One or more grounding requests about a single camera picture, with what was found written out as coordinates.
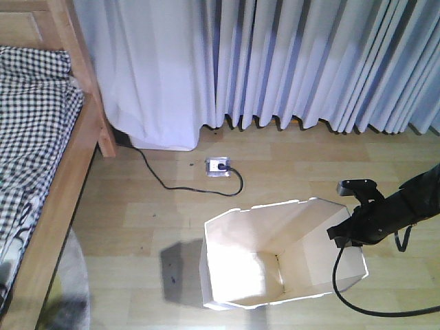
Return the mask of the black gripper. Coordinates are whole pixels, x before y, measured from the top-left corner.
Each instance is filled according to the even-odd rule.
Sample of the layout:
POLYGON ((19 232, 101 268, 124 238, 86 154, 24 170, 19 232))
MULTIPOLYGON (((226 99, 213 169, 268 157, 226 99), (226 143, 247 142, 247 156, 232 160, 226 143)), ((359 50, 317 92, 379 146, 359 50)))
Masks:
POLYGON ((395 232, 395 197, 361 199, 353 214, 327 229, 338 248, 347 245, 375 245, 395 232))

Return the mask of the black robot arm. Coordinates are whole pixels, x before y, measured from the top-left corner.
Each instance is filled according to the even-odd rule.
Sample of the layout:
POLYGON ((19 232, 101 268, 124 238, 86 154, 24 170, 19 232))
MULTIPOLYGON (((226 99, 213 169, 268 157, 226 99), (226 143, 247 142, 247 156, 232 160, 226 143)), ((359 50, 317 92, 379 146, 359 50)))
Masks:
POLYGON ((341 196, 354 196, 360 205, 327 234, 336 245, 375 245, 388 235, 439 214, 439 165, 409 179, 384 197, 372 179, 347 179, 338 184, 341 196))

